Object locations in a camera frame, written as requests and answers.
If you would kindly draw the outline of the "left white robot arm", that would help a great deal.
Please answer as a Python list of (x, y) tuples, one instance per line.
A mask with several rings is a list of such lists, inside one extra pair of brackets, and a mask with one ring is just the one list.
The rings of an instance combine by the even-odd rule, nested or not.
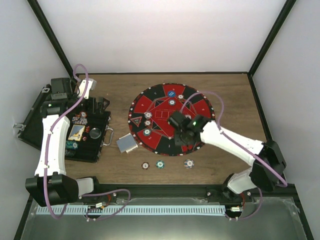
[(67, 175), (65, 160), (96, 163), (109, 129), (110, 102), (91, 97), (97, 82), (83, 79), (75, 91), (68, 78), (54, 78), (49, 96), (39, 109), (42, 126), (41, 153), (34, 177), (25, 188), (41, 206), (74, 203), (85, 196), (97, 202), (102, 196), (96, 176), (72, 178)]

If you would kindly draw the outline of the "teal chip seat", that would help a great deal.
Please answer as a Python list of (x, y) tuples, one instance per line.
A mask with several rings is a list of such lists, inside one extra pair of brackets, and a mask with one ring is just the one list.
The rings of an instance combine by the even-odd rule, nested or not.
[(174, 106), (176, 104), (174, 99), (169, 100), (168, 103), (170, 106)]

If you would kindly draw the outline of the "blue small blind button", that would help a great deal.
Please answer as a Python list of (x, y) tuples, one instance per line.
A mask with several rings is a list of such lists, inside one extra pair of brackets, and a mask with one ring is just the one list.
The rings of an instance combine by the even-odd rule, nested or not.
[(170, 97), (170, 98), (174, 98), (176, 96), (176, 93), (174, 90), (169, 90), (167, 92), (167, 96)]

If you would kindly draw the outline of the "blue white chip seat three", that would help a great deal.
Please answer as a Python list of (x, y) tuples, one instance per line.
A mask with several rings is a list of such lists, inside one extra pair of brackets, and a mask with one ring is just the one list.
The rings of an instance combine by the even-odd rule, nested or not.
[(150, 119), (152, 117), (152, 113), (151, 112), (146, 112), (144, 114), (144, 116), (145, 116), (146, 119)]

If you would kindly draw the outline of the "teal chip seat two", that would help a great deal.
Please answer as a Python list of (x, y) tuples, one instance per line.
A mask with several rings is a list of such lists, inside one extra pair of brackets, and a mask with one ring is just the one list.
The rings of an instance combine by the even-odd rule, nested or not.
[(151, 130), (150, 129), (146, 128), (146, 129), (143, 130), (143, 135), (144, 136), (149, 136), (150, 134), (151, 134)]

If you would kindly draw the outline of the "teal chip stack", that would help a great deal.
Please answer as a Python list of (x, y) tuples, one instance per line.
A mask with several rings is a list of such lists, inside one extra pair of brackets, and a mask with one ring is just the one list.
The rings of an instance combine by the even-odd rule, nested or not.
[(162, 160), (158, 160), (155, 164), (158, 169), (163, 169), (165, 167), (165, 163)]

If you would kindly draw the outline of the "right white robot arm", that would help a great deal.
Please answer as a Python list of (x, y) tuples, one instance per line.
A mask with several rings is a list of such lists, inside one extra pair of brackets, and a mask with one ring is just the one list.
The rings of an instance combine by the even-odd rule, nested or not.
[(221, 127), (213, 119), (202, 115), (189, 118), (180, 111), (172, 113), (168, 123), (174, 128), (176, 145), (212, 145), (238, 157), (249, 166), (239, 173), (232, 173), (224, 181), (221, 190), (225, 200), (232, 202), (241, 193), (255, 188), (272, 192), (276, 187), (287, 187), (288, 183), (283, 177), (286, 163), (274, 140), (262, 142), (244, 137)]

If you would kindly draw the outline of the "blue orange chip stack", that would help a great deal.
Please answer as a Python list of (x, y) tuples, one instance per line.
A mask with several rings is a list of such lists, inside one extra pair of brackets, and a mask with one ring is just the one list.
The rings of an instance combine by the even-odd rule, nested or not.
[(195, 162), (192, 160), (192, 159), (186, 159), (184, 161), (184, 166), (187, 168), (187, 169), (190, 169), (190, 168), (193, 168), (195, 165)]

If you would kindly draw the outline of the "brown 100 chip stack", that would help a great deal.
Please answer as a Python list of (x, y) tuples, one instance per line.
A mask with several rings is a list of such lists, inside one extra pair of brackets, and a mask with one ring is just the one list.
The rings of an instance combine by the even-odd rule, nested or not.
[(141, 166), (144, 170), (147, 170), (150, 167), (148, 162), (143, 162)]

